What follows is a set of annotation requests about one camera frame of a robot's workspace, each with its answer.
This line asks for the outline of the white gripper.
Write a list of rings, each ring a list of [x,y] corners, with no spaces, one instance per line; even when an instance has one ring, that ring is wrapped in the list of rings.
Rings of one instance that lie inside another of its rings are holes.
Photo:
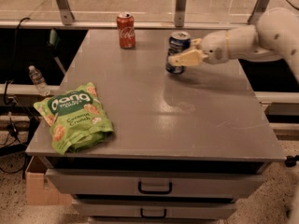
[[[209,64],[229,61],[226,31],[218,31],[206,35],[203,39],[191,40],[191,46],[200,49],[186,49],[183,52],[170,54],[168,62],[173,66],[195,66],[202,61]]]

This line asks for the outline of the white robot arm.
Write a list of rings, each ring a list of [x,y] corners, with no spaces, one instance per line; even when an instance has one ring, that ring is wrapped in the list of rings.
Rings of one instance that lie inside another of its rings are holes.
[[[263,13],[255,24],[221,30],[191,41],[168,61],[173,66],[219,64],[242,59],[272,62],[283,59],[299,81],[299,18],[283,7]]]

